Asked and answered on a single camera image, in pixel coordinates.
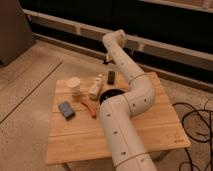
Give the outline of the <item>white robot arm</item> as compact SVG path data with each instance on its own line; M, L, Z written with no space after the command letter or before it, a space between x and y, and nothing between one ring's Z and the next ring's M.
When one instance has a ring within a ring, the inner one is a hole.
M125 43L123 30L103 36L106 60L115 62L130 90L104 100L100 120L116 171L157 171L131 121L154 104L155 88L147 74L124 52Z

